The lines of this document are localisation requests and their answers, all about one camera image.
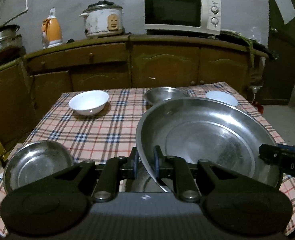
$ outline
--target microwave window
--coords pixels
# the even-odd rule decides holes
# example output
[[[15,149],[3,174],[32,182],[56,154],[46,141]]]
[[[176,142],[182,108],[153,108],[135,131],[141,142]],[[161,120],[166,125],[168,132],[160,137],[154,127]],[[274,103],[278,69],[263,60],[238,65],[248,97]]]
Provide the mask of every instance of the microwave window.
[[[145,0],[145,24],[201,26],[201,0]]]

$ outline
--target door handle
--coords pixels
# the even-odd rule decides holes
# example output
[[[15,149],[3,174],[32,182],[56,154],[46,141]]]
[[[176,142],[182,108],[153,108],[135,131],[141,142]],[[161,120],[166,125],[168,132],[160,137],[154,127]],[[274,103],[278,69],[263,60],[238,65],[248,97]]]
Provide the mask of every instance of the door handle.
[[[271,27],[270,30],[271,30],[271,32],[277,33],[277,29],[276,28]]]

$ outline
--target white paper on door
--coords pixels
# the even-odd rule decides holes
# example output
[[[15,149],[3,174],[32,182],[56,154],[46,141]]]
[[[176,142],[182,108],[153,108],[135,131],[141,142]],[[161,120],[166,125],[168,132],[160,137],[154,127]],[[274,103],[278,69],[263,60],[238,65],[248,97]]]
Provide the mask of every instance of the white paper on door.
[[[291,0],[275,0],[282,15],[284,24],[288,24],[295,17],[295,8]]]

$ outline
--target microwave knob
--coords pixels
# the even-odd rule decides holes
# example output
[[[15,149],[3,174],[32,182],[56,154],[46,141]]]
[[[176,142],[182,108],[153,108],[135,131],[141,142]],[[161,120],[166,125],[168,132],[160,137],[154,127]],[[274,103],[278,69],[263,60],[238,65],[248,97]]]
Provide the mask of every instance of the microwave knob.
[[[213,24],[213,25],[218,25],[218,19],[216,18],[216,17],[213,17],[212,19],[211,19],[211,23]]]
[[[218,13],[218,7],[216,5],[213,5],[211,8],[212,13],[217,14]]]

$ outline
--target rice cooker lid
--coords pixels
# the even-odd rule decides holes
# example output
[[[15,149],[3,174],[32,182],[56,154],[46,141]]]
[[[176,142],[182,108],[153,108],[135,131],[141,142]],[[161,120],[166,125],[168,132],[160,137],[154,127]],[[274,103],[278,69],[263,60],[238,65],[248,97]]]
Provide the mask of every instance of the rice cooker lid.
[[[117,4],[113,3],[113,2],[104,0],[104,1],[99,1],[98,3],[90,4],[83,11],[83,13],[94,11],[94,10],[107,9],[107,8],[119,8],[119,9],[123,9],[121,6],[119,6],[119,5],[117,5]]]

